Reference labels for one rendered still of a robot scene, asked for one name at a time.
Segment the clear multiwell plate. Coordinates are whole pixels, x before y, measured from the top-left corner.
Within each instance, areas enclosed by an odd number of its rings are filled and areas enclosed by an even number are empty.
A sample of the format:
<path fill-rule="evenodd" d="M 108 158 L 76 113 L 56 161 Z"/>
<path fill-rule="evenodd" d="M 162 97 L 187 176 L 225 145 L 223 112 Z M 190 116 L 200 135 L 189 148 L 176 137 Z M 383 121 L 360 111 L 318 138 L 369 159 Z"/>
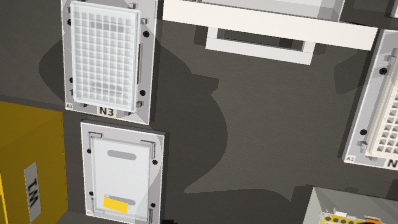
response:
<path fill-rule="evenodd" d="M 70 12 L 74 102 L 135 113 L 142 10 L 71 0 Z"/>

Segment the white multi-well plate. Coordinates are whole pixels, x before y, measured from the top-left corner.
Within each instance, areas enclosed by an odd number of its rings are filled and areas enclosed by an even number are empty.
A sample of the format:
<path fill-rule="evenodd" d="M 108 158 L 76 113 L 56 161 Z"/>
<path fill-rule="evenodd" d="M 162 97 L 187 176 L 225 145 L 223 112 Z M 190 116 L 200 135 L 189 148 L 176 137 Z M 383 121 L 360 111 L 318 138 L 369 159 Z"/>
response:
<path fill-rule="evenodd" d="M 366 156 L 398 160 L 398 48 L 366 140 Z"/>

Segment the yellow open-top bin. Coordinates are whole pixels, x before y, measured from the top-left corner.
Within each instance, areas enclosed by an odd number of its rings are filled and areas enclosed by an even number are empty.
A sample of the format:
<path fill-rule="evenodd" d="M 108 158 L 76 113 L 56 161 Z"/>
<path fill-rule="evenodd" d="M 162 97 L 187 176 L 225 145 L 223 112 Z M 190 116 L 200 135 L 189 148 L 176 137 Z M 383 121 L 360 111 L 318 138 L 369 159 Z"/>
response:
<path fill-rule="evenodd" d="M 67 210 L 62 112 L 0 101 L 0 224 L 56 224 Z"/>

